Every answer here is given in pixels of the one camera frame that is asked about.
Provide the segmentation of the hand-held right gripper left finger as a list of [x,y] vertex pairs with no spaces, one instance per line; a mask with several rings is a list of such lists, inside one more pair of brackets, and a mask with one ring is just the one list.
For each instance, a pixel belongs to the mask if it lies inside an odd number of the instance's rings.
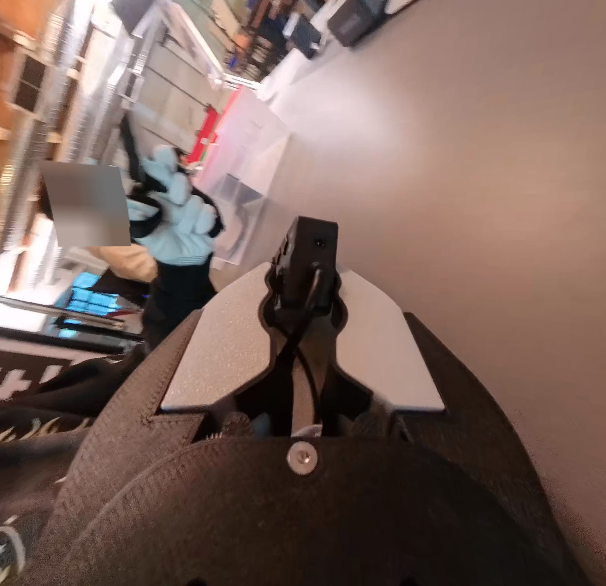
[[272,338],[261,322],[270,295],[264,262],[204,307],[161,403],[169,413],[236,409],[236,394],[272,366]]

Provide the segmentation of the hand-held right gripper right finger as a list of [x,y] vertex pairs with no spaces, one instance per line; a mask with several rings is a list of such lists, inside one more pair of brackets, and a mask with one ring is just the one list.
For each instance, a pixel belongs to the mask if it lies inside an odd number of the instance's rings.
[[345,322],[336,367],[386,410],[443,412],[445,404],[400,306],[354,271],[339,266]]

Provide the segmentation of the clear plastic bin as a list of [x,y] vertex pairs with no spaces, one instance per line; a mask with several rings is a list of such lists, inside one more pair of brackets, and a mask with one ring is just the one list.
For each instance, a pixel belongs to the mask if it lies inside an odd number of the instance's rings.
[[215,129],[193,186],[210,197],[223,221],[218,264],[240,265],[269,199],[290,131],[248,88],[235,91]]

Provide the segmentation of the black USB hub with switches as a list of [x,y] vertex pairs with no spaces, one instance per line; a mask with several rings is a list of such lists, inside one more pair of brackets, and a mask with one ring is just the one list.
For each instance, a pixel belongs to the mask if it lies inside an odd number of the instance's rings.
[[271,289],[275,304],[299,310],[312,303],[315,315],[329,314],[337,288],[338,224],[297,216],[273,259]]

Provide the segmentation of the person's left forearm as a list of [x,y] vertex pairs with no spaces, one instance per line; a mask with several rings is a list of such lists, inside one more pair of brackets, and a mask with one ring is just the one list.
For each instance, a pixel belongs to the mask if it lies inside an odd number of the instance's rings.
[[214,298],[210,280],[211,257],[203,264],[169,265],[157,262],[157,276],[150,284],[142,313],[142,339],[151,353],[189,315]]

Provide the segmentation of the silver laptop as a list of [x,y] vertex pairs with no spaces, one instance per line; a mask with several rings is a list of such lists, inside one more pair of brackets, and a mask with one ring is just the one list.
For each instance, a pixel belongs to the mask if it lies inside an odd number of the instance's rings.
[[1,296],[1,339],[114,355],[140,341],[142,309],[114,293],[93,291],[99,277],[63,271],[54,284]]

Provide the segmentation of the person's black printed shirt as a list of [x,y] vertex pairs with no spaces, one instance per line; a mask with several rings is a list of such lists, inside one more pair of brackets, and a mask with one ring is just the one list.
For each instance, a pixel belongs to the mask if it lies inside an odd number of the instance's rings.
[[72,461],[102,410],[148,355],[130,352],[81,362],[41,385],[1,402],[1,469],[37,461]]

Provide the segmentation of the person's sneaker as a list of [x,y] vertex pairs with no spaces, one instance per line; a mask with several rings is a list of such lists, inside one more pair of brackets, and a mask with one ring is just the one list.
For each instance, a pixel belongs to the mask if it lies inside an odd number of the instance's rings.
[[17,529],[20,518],[12,514],[1,522],[1,585],[19,577],[26,567],[26,546]]

